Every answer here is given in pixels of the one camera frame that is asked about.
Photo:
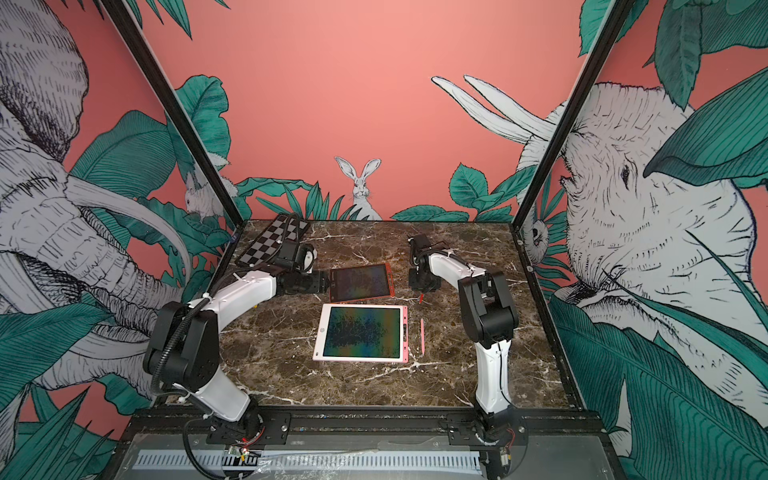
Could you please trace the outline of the black frame post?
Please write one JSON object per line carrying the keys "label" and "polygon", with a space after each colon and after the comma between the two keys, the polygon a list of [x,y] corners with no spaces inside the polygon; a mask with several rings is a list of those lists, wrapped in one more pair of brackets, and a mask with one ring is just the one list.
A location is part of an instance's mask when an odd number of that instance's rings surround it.
{"label": "black frame post", "polygon": [[548,141],[547,149],[536,169],[523,203],[519,207],[518,213],[511,224],[510,229],[513,234],[519,233],[522,229],[523,222],[533,207],[534,201],[542,189],[551,168],[555,161],[560,157],[561,150],[565,145],[567,137],[589,96],[592,86],[596,82],[597,77],[604,66],[633,5],[634,1],[630,0],[613,1],[611,3],[582,72],[580,73],[571,96],[565,105],[561,119],[556,125],[552,138]]}
{"label": "black frame post", "polygon": [[182,143],[189,149],[196,164],[209,181],[215,196],[221,202],[224,211],[233,221],[235,227],[241,227],[244,219],[237,206],[227,192],[218,171],[214,168],[207,150],[194,128],[189,115],[184,110],[176,91],[170,85],[167,76],[150,46],[140,32],[137,21],[133,18],[124,1],[100,1],[106,14],[117,29],[122,40],[130,50],[134,60],[150,84],[171,123],[178,131]]}

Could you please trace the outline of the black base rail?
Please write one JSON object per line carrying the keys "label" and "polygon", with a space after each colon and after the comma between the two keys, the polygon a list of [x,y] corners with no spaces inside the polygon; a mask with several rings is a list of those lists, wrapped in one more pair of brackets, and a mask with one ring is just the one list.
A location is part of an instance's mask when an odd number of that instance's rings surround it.
{"label": "black base rail", "polygon": [[501,414],[482,414],[460,407],[382,406],[251,406],[242,418],[227,421],[195,407],[161,405],[135,414],[120,443],[141,434],[176,435],[187,421],[190,430],[234,443],[257,438],[259,445],[285,445],[293,435],[395,434],[446,436],[453,445],[482,446],[496,438],[522,445],[534,437],[588,436],[608,444],[600,416],[572,409],[510,408]]}

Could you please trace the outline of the pink white writing tablet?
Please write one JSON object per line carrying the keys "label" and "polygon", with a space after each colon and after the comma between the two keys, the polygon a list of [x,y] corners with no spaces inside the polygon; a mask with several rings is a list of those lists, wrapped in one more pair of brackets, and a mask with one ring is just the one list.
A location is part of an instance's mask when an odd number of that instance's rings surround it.
{"label": "pink white writing tablet", "polygon": [[315,361],[406,363],[408,309],[401,305],[324,304]]}

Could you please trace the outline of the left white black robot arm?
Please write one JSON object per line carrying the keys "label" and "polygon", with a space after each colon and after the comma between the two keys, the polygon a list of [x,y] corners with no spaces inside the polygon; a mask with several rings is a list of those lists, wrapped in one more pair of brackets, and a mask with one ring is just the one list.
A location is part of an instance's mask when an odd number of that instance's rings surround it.
{"label": "left white black robot arm", "polygon": [[275,297],[324,293],[329,274],[301,273],[279,267],[243,269],[232,282],[215,282],[201,297],[172,301],[161,308],[143,359],[151,376],[150,392],[188,397],[203,412],[239,422],[250,396],[220,367],[220,334],[248,310]]}

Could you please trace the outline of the black white checkerboard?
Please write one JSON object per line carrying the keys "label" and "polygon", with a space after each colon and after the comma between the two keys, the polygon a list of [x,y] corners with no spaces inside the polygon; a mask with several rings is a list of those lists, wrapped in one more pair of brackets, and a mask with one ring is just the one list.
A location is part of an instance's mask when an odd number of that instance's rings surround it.
{"label": "black white checkerboard", "polygon": [[275,253],[284,240],[298,242],[309,228],[310,223],[302,218],[291,219],[289,214],[277,217],[237,257],[237,264],[257,264]]}

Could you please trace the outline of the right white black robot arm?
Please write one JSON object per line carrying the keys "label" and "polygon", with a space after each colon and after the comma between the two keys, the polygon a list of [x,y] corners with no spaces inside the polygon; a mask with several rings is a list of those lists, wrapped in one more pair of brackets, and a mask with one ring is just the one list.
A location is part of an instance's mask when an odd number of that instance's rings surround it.
{"label": "right white black robot arm", "polygon": [[500,416],[513,407],[508,362],[519,325],[505,274],[498,268],[474,265],[423,234],[409,238],[408,245],[412,290],[429,293],[444,283],[456,289],[461,323],[476,350],[475,402],[484,417]]}

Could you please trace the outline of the right black frame post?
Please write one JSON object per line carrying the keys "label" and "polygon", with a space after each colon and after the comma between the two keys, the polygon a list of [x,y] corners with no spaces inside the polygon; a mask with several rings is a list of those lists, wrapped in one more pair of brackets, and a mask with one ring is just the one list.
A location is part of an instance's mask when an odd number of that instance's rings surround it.
{"label": "right black frame post", "polygon": [[523,203],[519,207],[518,213],[511,224],[510,229],[513,234],[519,233],[522,229],[523,222],[533,207],[534,201],[542,189],[551,168],[555,161],[560,157],[561,150],[565,145],[567,137],[589,96],[592,86],[596,82],[597,77],[604,66],[633,5],[634,1],[630,0],[613,1],[611,3],[582,72],[580,73],[571,96],[565,105],[561,119],[556,125],[552,138],[548,141],[547,149],[536,169]]}

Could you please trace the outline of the red writing tablet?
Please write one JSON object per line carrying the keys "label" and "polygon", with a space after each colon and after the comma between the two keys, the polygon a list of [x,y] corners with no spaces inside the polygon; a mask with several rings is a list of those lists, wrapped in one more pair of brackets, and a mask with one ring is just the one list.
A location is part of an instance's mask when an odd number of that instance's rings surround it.
{"label": "red writing tablet", "polygon": [[330,300],[335,303],[394,296],[392,272],[387,263],[333,269],[329,279]]}

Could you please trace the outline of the left black frame post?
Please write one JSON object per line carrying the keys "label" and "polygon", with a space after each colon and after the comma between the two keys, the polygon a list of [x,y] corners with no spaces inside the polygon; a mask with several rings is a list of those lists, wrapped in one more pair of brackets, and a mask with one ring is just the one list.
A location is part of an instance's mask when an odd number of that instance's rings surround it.
{"label": "left black frame post", "polygon": [[214,168],[207,150],[194,128],[189,115],[184,110],[176,91],[170,85],[167,76],[150,46],[140,32],[137,21],[133,18],[124,1],[100,1],[106,14],[117,29],[122,40],[130,50],[134,60],[150,84],[171,123],[178,131],[182,143],[189,149],[196,164],[209,181],[215,196],[221,202],[224,211],[233,221],[235,227],[241,227],[244,219],[237,206],[227,192],[218,171]]}

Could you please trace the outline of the pink stylus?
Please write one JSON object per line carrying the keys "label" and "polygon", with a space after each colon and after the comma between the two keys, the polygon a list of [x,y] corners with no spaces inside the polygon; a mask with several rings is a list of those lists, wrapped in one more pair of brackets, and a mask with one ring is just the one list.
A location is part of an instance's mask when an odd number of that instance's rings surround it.
{"label": "pink stylus", "polygon": [[426,338],[425,338],[425,321],[423,318],[420,319],[419,325],[420,325],[420,352],[422,355],[424,355],[426,353]]}

